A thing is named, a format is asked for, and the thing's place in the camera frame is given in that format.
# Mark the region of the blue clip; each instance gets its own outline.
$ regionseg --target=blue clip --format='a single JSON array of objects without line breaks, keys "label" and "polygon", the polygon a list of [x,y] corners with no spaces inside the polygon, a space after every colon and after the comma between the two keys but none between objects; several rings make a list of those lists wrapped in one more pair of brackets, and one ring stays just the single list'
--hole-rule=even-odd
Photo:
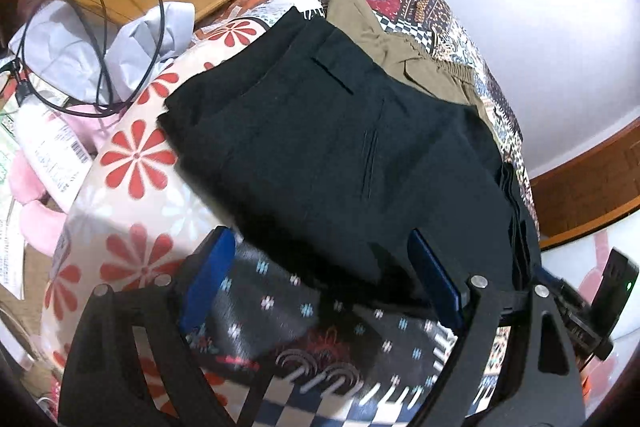
[{"label": "blue clip", "polygon": [[421,231],[412,230],[406,246],[409,261],[436,311],[440,323],[454,331],[463,329],[463,308],[469,300],[468,286],[449,259],[447,268],[428,245]]},{"label": "blue clip", "polygon": [[[211,303],[236,256],[236,240],[231,230],[218,227],[212,234],[217,238],[183,297],[178,324],[185,334],[204,324]],[[209,239],[210,236],[204,240],[205,245]]]}]

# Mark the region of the white bottle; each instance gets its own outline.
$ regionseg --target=white bottle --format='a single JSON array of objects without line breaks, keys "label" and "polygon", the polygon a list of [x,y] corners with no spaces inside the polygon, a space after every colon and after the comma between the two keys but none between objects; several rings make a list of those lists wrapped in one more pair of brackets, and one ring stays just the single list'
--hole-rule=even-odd
[{"label": "white bottle", "polygon": [[26,94],[15,118],[15,137],[47,192],[68,214],[91,168],[91,156],[59,111]]}]

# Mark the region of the khaki pants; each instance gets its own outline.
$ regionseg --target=khaki pants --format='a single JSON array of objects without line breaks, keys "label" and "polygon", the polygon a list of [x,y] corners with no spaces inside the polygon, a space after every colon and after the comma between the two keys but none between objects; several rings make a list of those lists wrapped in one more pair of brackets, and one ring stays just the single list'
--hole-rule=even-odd
[{"label": "khaki pants", "polygon": [[474,106],[498,143],[471,67],[430,57],[409,35],[386,33],[366,0],[329,0],[326,18],[399,82],[447,102]]}]

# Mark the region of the silver screw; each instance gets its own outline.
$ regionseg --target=silver screw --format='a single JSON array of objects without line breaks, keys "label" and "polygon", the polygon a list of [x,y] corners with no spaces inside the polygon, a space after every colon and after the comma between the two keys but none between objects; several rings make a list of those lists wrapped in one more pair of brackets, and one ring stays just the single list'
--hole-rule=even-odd
[{"label": "silver screw", "polygon": [[533,291],[536,292],[536,295],[545,298],[549,296],[549,288],[542,284],[536,284],[536,287],[533,288]]},{"label": "silver screw", "polygon": [[471,284],[476,288],[486,288],[489,285],[489,281],[486,277],[482,277],[481,275],[474,275],[471,277]]},{"label": "silver screw", "polygon": [[161,273],[154,279],[156,286],[169,286],[171,284],[171,276],[168,273]]},{"label": "silver screw", "polygon": [[94,288],[94,295],[96,297],[102,297],[103,295],[106,295],[108,291],[109,291],[109,285],[108,284],[98,284]]}]

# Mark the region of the black trousers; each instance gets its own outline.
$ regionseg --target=black trousers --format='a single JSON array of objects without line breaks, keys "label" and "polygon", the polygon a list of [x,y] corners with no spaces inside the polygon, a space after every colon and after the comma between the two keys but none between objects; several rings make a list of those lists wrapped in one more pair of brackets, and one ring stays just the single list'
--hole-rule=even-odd
[{"label": "black trousers", "polygon": [[421,305],[406,253],[416,227],[503,289],[540,262],[513,168],[477,111],[396,82],[322,18],[290,10],[166,107],[181,168],[310,285]]}]

